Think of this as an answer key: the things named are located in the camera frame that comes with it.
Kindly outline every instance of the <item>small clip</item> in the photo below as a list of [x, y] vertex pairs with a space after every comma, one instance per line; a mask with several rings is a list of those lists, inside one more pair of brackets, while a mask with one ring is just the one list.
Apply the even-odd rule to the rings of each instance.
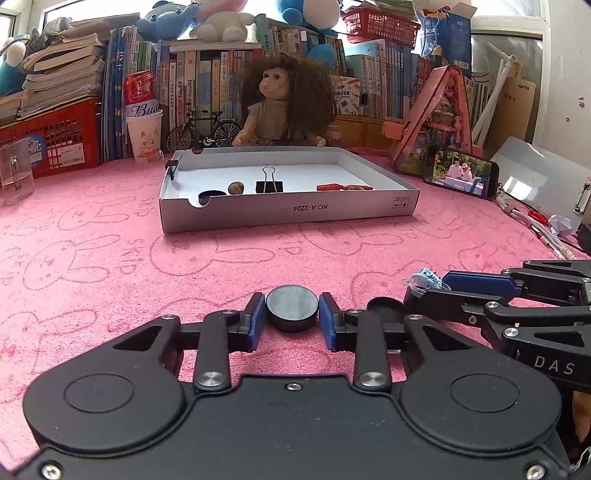
[[[271, 181], [269, 182], [267, 169], [272, 168], [271, 171]], [[257, 193], [282, 193], [283, 192], [283, 182], [282, 181], [275, 181], [275, 167], [271, 167], [267, 165], [266, 167], [262, 168], [263, 173], [265, 174], [265, 181], [258, 181], [256, 183], [256, 192]]]

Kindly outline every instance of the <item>curly brown hair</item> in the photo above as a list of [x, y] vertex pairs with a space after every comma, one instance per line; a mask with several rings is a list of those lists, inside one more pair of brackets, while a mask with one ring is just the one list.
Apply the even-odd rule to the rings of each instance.
[[248, 116], [248, 107], [262, 102], [259, 91], [263, 73], [281, 68], [289, 74], [290, 96], [287, 106], [288, 138], [308, 132], [324, 135], [335, 119], [336, 103], [332, 81], [327, 70], [319, 63], [291, 53], [277, 53], [253, 59], [242, 80], [242, 122]]

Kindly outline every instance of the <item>black disc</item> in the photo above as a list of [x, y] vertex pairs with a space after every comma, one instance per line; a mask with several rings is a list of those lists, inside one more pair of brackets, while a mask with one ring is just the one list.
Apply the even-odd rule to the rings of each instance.
[[305, 287], [282, 285], [267, 295], [267, 320], [282, 332], [303, 332], [314, 326], [318, 298]]
[[547, 377], [494, 351], [441, 352], [413, 372], [401, 401], [428, 437], [477, 452], [545, 442], [560, 415]]

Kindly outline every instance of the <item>black round weight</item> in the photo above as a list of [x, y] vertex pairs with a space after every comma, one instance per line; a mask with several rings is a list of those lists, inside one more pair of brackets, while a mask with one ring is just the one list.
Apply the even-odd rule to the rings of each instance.
[[201, 192], [199, 194], [199, 205], [206, 206], [211, 197], [223, 197], [225, 194], [226, 192], [222, 192], [221, 190], [207, 190], [206, 192]]
[[282, 285], [267, 295], [267, 321], [277, 330], [303, 332], [314, 326], [318, 298], [305, 287]]

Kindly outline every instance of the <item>pink towel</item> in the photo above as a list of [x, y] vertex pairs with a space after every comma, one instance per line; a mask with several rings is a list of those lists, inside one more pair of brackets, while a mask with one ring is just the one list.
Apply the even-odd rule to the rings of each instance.
[[[494, 203], [413, 178], [421, 189], [414, 216], [165, 237], [163, 176], [161, 164], [116, 161], [37, 180], [32, 197], [0, 206], [0, 462], [7, 467], [35, 450], [21, 410], [27, 385], [160, 314], [197, 322], [290, 283], [329, 291], [344, 309], [365, 307], [376, 296], [401, 299], [402, 280], [421, 267], [498, 273], [551, 258]], [[479, 339], [475, 329], [455, 328]], [[353, 354], [327, 351], [317, 327], [287, 335], [267, 326], [255, 353], [230, 357], [234, 381], [245, 372], [353, 371]], [[194, 359], [186, 355], [181, 379], [192, 378]], [[400, 359], [391, 364], [403, 379]]]

